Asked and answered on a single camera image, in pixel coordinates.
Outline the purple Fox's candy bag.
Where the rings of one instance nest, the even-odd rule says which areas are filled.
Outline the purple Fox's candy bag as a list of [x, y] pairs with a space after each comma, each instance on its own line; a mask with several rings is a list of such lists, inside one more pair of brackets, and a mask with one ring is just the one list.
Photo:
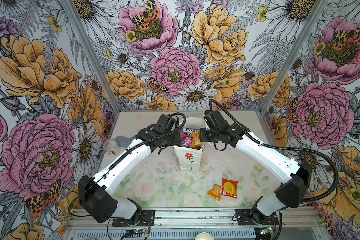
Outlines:
[[179, 147], [191, 148], [192, 133], [195, 132], [200, 132], [200, 131], [196, 129], [187, 129], [187, 128], [181, 129], [179, 131], [181, 138]]

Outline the small orange snack packet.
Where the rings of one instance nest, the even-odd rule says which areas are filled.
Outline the small orange snack packet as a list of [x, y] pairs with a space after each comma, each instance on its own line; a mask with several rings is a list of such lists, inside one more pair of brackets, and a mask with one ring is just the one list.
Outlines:
[[192, 133], [191, 149], [200, 150], [203, 145], [200, 141], [200, 132]]

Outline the white paper bag red flower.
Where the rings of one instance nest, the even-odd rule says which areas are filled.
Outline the white paper bag red flower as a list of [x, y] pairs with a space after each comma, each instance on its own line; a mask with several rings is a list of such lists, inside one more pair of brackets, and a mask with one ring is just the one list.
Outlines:
[[[200, 131], [200, 129], [204, 127], [205, 127], [205, 123], [203, 118], [190, 117], [187, 118], [186, 124], [181, 129], [187, 128], [187, 129], [196, 129]], [[174, 151], [177, 156], [178, 162], [180, 164], [181, 171], [199, 172], [201, 168], [201, 160], [202, 160], [202, 155], [204, 153], [204, 149], [205, 149], [205, 144], [200, 150], [183, 148], [183, 147], [179, 147], [179, 145], [174, 146]]]

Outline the red orange snack packet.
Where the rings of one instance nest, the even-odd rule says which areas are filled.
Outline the red orange snack packet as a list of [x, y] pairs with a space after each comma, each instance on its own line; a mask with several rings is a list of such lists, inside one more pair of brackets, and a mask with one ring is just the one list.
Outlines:
[[237, 199], [238, 182], [228, 179], [223, 179], [222, 196]]

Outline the orange twisted candy wrapper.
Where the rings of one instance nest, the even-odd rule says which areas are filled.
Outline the orange twisted candy wrapper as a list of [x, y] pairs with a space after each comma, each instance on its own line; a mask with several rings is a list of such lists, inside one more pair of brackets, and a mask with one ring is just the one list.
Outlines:
[[214, 185], [214, 187], [208, 191], [208, 196], [216, 199], [217, 201], [221, 200], [221, 189], [222, 186]]

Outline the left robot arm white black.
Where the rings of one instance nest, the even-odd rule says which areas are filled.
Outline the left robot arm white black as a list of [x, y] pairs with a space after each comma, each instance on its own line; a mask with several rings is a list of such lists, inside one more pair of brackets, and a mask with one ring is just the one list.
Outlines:
[[98, 223], [110, 218], [124, 218], [136, 222], [140, 206], [132, 200], [113, 197], [122, 180], [155, 149], [176, 146], [180, 143], [179, 131], [157, 135], [149, 129], [139, 131], [136, 138], [114, 161], [94, 176], [79, 181], [79, 204]]

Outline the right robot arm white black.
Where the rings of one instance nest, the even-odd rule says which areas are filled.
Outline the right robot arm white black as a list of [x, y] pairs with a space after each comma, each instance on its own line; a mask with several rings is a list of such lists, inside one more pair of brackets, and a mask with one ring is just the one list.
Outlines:
[[254, 158], [281, 182], [278, 188], [257, 200], [251, 209], [252, 218], [265, 218], [286, 208], [297, 208], [311, 181], [312, 168], [287, 158], [272, 147], [267, 147], [252, 132], [235, 125], [226, 130], [201, 128], [201, 142], [222, 142]]

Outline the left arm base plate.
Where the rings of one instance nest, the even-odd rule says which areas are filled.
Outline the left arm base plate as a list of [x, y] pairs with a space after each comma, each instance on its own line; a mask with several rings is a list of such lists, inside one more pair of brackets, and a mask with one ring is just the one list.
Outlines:
[[141, 210], [131, 219], [114, 218], [113, 227], [153, 227], [155, 222], [155, 210]]

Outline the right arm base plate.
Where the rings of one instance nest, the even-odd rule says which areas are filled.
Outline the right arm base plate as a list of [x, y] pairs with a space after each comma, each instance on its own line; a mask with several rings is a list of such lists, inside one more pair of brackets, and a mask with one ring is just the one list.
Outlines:
[[234, 217], [239, 226], [277, 226], [280, 223], [276, 213], [272, 213], [270, 216], [265, 216], [252, 209], [236, 209]]

